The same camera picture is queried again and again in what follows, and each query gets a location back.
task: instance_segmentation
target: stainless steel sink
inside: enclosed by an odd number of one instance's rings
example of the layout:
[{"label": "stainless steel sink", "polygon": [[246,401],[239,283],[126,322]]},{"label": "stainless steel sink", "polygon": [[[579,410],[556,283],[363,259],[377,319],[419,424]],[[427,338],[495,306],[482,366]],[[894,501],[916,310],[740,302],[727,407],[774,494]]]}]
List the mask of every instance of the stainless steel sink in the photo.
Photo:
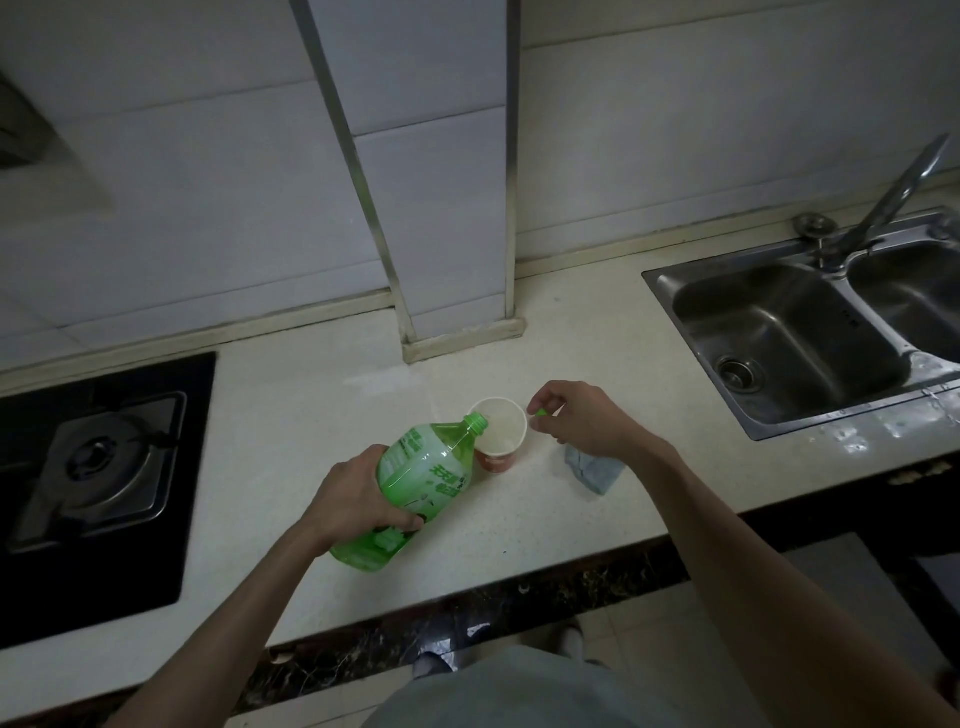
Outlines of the stainless steel sink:
[{"label": "stainless steel sink", "polygon": [[857,260],[850,285],[917,349],[960,362],[960,250],[926,243]]},{"label": "stainless steel sink", "polygon": [[876,230],[842,270],[800,240],[643,276],[754,440],[960,386],[960,245],[943,212]]}]

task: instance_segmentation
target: hand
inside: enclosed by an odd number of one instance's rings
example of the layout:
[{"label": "hand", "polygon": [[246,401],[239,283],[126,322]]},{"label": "hand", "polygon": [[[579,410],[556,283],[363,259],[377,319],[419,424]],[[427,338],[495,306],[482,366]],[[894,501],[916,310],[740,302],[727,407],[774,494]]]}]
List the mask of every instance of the hand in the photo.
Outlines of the hand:
[{"label": "hand", "polygon": [[419,531],[423,519],[388,501],[376,484],[376,464],[386,446],[371,445],[346,463],[337,463],[300,523],[311,529],[325,548],[351,541],[381,526]]},{"label": "hand", "polygon": [[530,400],[527,413],[533,415],[541,408],[550,415],[558,410],[560,414],[535,417],[530,426],[587,455],[623,460],[631,447],[644,437],[652,437],[600,387],[584,381],[548,381]]}]

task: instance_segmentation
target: dish rag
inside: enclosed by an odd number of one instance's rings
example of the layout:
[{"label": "dish rag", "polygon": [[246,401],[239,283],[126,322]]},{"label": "dish rag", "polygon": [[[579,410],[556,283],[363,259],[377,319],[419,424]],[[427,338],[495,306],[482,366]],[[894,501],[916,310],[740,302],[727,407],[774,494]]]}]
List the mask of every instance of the dish rag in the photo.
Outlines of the dish rag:
[{"label": "dish rag", "polygon": [[626,467],[619,460],[611,457],[593,457],[580,452],[572,445],[566,446],[564,462],[573,471],[574,477],[598,496],[607,493]]}]

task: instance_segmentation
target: orange paper cup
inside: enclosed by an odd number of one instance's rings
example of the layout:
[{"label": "orange paper cup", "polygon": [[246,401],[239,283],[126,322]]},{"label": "orange paper cup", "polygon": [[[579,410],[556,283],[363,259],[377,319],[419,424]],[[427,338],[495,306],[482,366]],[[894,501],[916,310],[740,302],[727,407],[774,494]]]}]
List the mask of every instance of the orange paper cup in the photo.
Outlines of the orange paper cup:
[{"label": "orange paper cup", "polygon": [[480,400],[470,408],[490,424],[477,438],[474,456],[488,473],[505,473],[516,462],[516,451],[527,436],[527,413],[505,397]]}]

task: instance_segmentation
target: black stove top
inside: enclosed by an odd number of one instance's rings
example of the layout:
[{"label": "black stove top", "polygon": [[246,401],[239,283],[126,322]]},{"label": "black stove top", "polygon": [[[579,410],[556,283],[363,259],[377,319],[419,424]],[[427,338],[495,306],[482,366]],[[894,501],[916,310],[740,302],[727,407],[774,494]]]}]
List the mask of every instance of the black stove top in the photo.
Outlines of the black stove top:
[{"label": "black stove top", "polygon": [[0,648],[180,598],[215,366],[0,400]]}]

